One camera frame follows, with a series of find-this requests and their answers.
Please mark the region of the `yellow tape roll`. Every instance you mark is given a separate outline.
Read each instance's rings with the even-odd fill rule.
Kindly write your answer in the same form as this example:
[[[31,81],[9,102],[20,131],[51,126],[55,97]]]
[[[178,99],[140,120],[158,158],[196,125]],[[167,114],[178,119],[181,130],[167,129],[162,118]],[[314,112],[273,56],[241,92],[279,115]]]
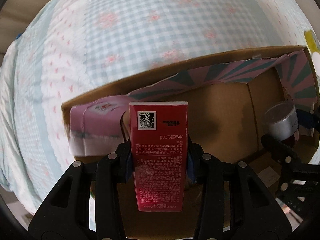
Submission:
[[[310,51],[310,55],[312,55],[313,53],[319,54],[319,40],[315,32],[312,29],[306,30],[304,31],[304,37],[307,47]]]

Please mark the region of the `small dark jar silver lid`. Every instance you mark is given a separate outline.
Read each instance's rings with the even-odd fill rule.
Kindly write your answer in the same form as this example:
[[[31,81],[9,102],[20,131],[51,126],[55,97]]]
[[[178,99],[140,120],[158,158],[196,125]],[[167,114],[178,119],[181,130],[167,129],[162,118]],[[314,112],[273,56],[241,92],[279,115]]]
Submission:
[[[264,132],[280,141],[289,139],[298,133],[298,116],[291,101],[282,101],[263,114]]]

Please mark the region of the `open cardboard box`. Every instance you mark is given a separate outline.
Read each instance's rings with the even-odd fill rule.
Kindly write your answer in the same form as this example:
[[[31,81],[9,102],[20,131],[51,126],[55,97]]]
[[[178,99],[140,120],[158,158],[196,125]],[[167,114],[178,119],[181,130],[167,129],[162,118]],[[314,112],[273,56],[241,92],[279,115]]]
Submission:
[[[319,108],[316,72],[305,46],[234,50],[169,64],[83,93],[64,102],[62,114],[75,161],[88,164],[130,141],[131,102],[187,102],[188,140],[225,163],[247,163],[277,201],[289,200],[277,193],[281,165],[261,138],[267,134],[263,114],[282,101],[291,101],[296,110]],[[319,133],[298,130],[281,142],[309,164]],[[134,164],[129,180],[117,185],[125,239],[194,239],[202,186],[192,180],[187,165],[186,159],[182,211],[143,212]],[[308,211],[312,199],[298,208],[308,223],[316,221]]]

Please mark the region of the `blue checkered bed sheet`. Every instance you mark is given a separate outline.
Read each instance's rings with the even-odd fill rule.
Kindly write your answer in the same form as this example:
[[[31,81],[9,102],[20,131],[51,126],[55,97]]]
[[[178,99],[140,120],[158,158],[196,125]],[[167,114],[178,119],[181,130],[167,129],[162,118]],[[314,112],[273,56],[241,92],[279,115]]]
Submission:
[[[223,51],[304,45],[295,0],[51,0],[1,66],[1,185],[29,213],[73,161],[61,105],[125,77]]]

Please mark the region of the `red carton box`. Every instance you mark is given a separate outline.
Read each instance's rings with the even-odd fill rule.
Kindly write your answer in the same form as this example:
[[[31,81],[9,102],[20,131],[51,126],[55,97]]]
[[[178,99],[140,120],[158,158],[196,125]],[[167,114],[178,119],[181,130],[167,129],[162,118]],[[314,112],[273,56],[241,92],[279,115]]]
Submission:
[[[131,102],[129,115],[138,210],[182,211],[188,103]]]

